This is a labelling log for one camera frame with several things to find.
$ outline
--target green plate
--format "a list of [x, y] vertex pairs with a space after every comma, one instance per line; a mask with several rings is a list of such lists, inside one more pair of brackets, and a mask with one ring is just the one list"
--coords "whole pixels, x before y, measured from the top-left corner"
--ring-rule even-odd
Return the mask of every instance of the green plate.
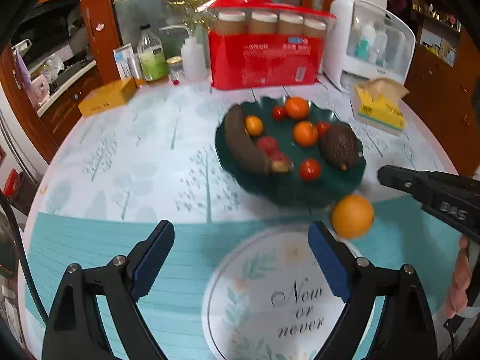
[[[267, 197], [273, 203], [288, 207], [327, 207], [345, 195], [352, 193], [361, 183], [365, 172], [366, 161], [363, 157], [363, 146], [358, 141], [360, 159], [356, 166], [344, 172], [331, 166], [322, 156], [318, 146], [303, 148], [293, 139], [293, 127], [297, 121], [288, 118], [276, 122], [272, 117], [272, 109], [276, 105], [284, 105], [287, 97], [271, 99], [262, 97], [255, 103], [242, 103], [245, 115], [256, 115], [263, 121], [264, 136], [278, 141], [280, 150], [294, 163], [295, 169], [286, 174], [257, 175], [242, 168], [232, 157], [225, 139], [225, 118], [215, 134], [215, 148], [218, 159], [225, 171], [229, 172], [237, 183], [247, 192]], [[328, 122], [330, 124], [346, 123], [338, 120], [335, 113], [328, 109], [318, 108], [310, 103], [308, 120], [312, 123]], [[307, 158], [316, 159], [322, 167], [320, 177], [315, 181], [304, 181], [299, 176], [299, 167]]]

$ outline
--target metal screw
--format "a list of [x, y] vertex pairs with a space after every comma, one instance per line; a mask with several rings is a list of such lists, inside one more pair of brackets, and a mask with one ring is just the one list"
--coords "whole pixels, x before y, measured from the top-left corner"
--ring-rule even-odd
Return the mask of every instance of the metal screw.
[[366, 259], [365, 257], [358, 257], [357, 258], [357, 265], [362, 266], [362, 267], [366, 267], [366, 266], [370, 265], [370, 261], [368, 261], [368, 259]]
[[78, 264], [76, 264], [75, 262], [73, 264], [70, 264], [68, 267], [67, 267], [67, 272], [69, 274], [72, 274], [74, 272], [76, 272], [78, 269]]
[[403, 270], [404, 270], [406, 273], [408, 273], [409, 275], [411, 275], [412, 273], [415, 272], [415, 268], [412, 267], [411, 265], [408, 265], [408, 264], [405, 264], [405, 265], [403, 266]]
[[117, 256], [117, 257], [114, 257], [113, 259], [113, 265], [115, 266], [122, 266], [125, 261], [127, 261], [127, 258], [125, 256]]

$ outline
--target orange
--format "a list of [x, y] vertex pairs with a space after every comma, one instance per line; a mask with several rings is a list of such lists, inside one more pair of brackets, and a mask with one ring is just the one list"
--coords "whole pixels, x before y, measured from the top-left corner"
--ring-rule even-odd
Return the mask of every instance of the orange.
[[318, 142], [317, 128], [309, 121], [297, 123], [293, 128], [293, 138], [302, 147], [310, 147]]
[[363, 236], [374, 224], [374, 219], [374, 208], [366, 198], [358, 195], [345, 196], [335, 205], [331, 215], [335, 231], [346, 239]]
[[308, 102], [301, 97], [290, 97], [286, 101], [285, 108], [289, 118], [293, 120], [305, 119], [310, 112]]
[[245, 128], [251, 137], [259, 137], [263, 134], [263, 123], [258, 116], [248, 115], [245, 118]]

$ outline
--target banana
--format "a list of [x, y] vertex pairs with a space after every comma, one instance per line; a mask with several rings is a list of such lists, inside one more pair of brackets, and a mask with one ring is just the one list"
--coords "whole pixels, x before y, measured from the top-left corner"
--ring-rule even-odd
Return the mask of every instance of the banana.
[[251, 173], [268, 175], [272, 172], [291, 171], [291, 161], [273, 161], [266, 153], [258, 149], [245, 131], [245, 113], [241, 105], [236, 104], [225, 116], [225, 138], [233, 158]]

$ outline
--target blue gripper pad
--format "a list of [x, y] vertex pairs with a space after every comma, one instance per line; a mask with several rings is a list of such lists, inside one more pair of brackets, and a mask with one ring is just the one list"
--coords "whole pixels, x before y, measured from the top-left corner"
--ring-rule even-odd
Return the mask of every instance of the blue gripper pad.
[[308, 229], [308, 244], [333, 294], [347, 303], [351, 296], [348, 271], [315, 224]]
[[135, 302], [150, 292], [174, 240], [173, 225], [161, 221], [148, 239], [135, 245], [129, 254], [129, 265], [133, 266], [133, 271], [129, 272], [133, 279], [130, 296]]

